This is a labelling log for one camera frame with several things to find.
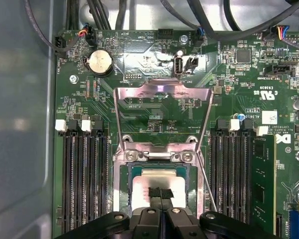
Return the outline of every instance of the gray case wall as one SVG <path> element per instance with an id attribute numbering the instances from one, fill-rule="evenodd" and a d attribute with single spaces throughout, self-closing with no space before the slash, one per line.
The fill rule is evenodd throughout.
<path id="1" fill-rule="evenodd" d="M 62 28 L 65 0 L 30 1 L 38 24 L 51 39 Z M 170 2 L 196 22 L 185 0 Z M 203 2 L 214 29 L 229 30 L 222 0 Z M 290 6 L 283 0 L 231 2 L 242 29 Z M 118 0 L 105 4 L 114 26 Z M 284 24 L 299 30 L 299 10 Z M 163 27 L 186 29 L 159 0 L 128 1 L 125 29 Z M 22 0 L 0 0 L 0 239 L 51 238 L 54 71 L 54 57 L 31 28 Z"/>

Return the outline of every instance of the green circuit board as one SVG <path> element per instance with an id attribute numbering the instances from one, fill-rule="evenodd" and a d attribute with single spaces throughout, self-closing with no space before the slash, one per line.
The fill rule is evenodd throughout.
<path id="1" fill-rule="evenodd" d="M 150 79 L 172 78 L 172 59 L 181 50 L 184 66 L 190 57 L 197 58 L 198 65 L 194 70 L 184 70 L 178 79 L 188 88 L 212 88 L 214 92 L 201 147 L 207 174 L 210 174 L 213 159 L 211 135 L 217 120 L 228 122 L 243 114 L 246 119 L 252 119 L 255 128 L 268 126 L 268 135 L 252 138 L 252 143 L 257 145 L 261 141 L 262 146 L 261 153 L 257 146 L 251 150 L 252 161 L 250 172 L 247 172 L 251 177 L 250 220 L 247 222 L 282 238 L 290 238 L 290 211 L 299 209 L 299 111 L 294 109 L 294 102 L 299 101 L 299 50 L 277 39 L 264 40 L 261 33 L 226 43 L 204 38 L 198 48 L 195 48 L 195 31 L 174 30 L 169 39 L 162 39 L 158 31 L 96 33 L 97 49 L 110 52 L 114 60 L 113 72 L 104 78 L 95 77 L 85 67 L 84 58 L 96 48 L 90 47 L 84 38 L 80 39 L 66 58 L 57 59 L 55 105 L 56 120 L 77 120 L 80 124 L 81 120 L 93 117 L 103 121 L 106 153 L 103 153 L 104 163 L 99 166 L 106 169 L 102 174 L 102 182 L 106 184 L 102 196 L 105 206 L 100 211 L 96 208 L 96 216 L 113 210 L 113 155 L 119 144 L 114 88 L 140 87 Z M 70 41 L 76 34 L 77 31 L 65 31 L 60 35 Z M 179 42 L 182 35 L 188 37 L 188 43 Z M 291 32 L 287 38 L 299 43 L 299 33 Z M 273 70 L 274 66 L 280 66 L 278 71 Z M 73 75 L 78 78 L 76 84 L 69 80 Z M 123 134 L 130 135 L 135 142 L 152 142 L 156 146 L 185 142 L 190 135 L 199 138 L 205 114 L 201 101 L 175 100 L 168 95 L 155 95 L 152 99 L 131 98 L 120 107 Z M 67 152 L 64 141 L 56 132 L 54 237 L 64 232 L 64 155 Z M 137 175 L 137 165 L 134 166 L 133 173 Z M 189 178 L 197 176 L 195 168 L 189 171 Z M 120 210 L 127 213 L 129 172 L 124 167 L 120 176 Z M 190 182 L 191 194 L 187 199 L 194 215 L 197 210 L 196 185 L 195 180 Z M 209 198 L 206 189 L 204 192 L 207 196 L 203 210 L 207 211 L 210 209 Z"/>

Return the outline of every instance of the blue wire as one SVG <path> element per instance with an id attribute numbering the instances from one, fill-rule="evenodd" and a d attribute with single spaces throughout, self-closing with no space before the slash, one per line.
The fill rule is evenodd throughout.
<path id="1" fill-rule="evenodd" d="M 286 37 L 286 33 L 287 33 L 287 30 L 289 29 L 289 26 L 286 26 L 284 28 L 284 31 L 283 31 L 283 39 Z"/>
<path id="2" fill-rule="evenodd" d="M 203 28 L 202 28 L 201 26 L 198 28 L 198 31 L 200 32 L 200 35 L 201 35 L 201 36 L 204 35 L 204 30 L 203 30 Z"/>

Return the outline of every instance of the motherboard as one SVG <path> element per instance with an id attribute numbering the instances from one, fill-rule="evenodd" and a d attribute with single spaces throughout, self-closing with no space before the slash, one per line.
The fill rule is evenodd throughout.
<path id="1" fill-rule="evenodd" d="M 92 31 L 57 57 L 55 119 L 54 237 L 157 189 L 299 238 L 299 50 L 276 38 Z"/>

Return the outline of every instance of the black cable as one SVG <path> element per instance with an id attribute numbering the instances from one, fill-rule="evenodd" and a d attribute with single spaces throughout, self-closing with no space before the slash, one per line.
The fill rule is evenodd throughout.
<path id="1" fill-rule="evenodd" d="M 190 21 L 183 18 L 168 2 L 168 0 L 160 0 L 161 4 L 165 7 L 165 9 L 172 14 L 174 17 L 176 17 L 178 20 L 180 20 L 185 25 L 189 26 L 190 28 L 197 30 L 198 26 L 191 23 Z"/>
<path id="2" fill-rule="evenodd" d="M 96 9 L 99 11 L 99 14 L 101 16 L 101 21 L 103 23 L 105 30 L 111 30 L 111 26 L 108 20 L 108 17 L 106 16 L 103 4 L 101 3 L 101 0 L 95 0 Z"/>
<path id="3" fill-rule="evenodd" d="M 71 0 L 71 12 L 72 12 L 72 29 L 79 29 L 79 3 L 78 0 Z"/>
<path id="4" fill-rule="evenodd" d="M 71 1 L 66 1 L 65 29 L 71 30 Z"/>
<path id="5" fill-rule="evenodd" d="M 198 20 L 199 24 L 203 29 L 205 30 L 206 34 L 217 41 L 234 41 L 234 40 L 239 40 L 242 38 L 245 38 L 247 36 L 250 36 L 252 34 L 255 34 L 257 32 L 263 31 L 268 29 L 270 26 L 276 25 L 288 16 L 290 16 L 292 13 L 294 13 L 298 8 L 299 8 L 299 2 L 295 3 L 291 7 L 287 8 L 285 11 L 282 13 L 278 14 L 274 18 L 258 25 L 253 28 L 250 28 L 245 31 L 241 32 L 235 32 L 235 33 L 227 33 L 227 34 L 218 34 L 215 33 L 213 28 L 211 27 L 208 18 L 201 6 L 201 3 L 199 0 L 187 0 L 190 9 L 194 13 L 196 19 Z"/>
<path id="6" fill-rule="evenodd" d="M 36 31 L 36 33 L 38 34 L 38 36 L 40 37 L 40 39 L 46 44 L 48 45 L 49 47 L 51 47 L 53 50 L 55 51 L 58 51 L 58 52 L 67 52 L 68 50 L 70 50 L 77 42 L 78 40 L 80 39 L 80 36 L 76 36 L 69 45 L 67 45 L 66 47 L 64 48 L 60 48 L 60 47 L 57 47 L 55 45 L 53 45 L 51 42 L 49 42 L 48 39 L 45 38 L 45 36 L 43 35 L 40 27 L 38 26 L 38 23 L 36 22 L 35 18 L 34 18 L 34 15 L 33 15 L 33 12 L 32 12 L 32 9 L 31 9 L 31 5 L 30 5 L 30 1 L 29 0 L 23 0 L 24 2 L 24 7 L 25 7 L 25 11 L 26 11 L 26 14 L 30 20 L 30 23 L 33 27 L 33 29 Z"/>
<path id="7" fill-rule="evenodd" d="M 97 11 L 97 8 L 95 6 L 94 0 L 87 0 L 88 5 L 90 7 L 90 12 L 93 16 L 93 19 L 95 21 L 95 25 L 99 30 L 104 30 L 102 21 L 101 21 L 101 17 L 99 15 L 99 12 Z"/>
<path id="8" fill-rule="evenodd" d="M 126 8 L 127 8 L 127 0 L 120 0 L 119 13 L 115 23 L 115 30 L 123 30 Z"/>
<path id="9" fill-rule="evenodd" d="M 230 0 L 224 0 L 224 13 L 225 13 L 226 20 L 229 26 L 231 27 L 231 29 L 233 31 L 241 31 L 241 29 L 239 28 L 239 26 L 237 25 L 233 17 L 233 13 L 231 12 Z"/>

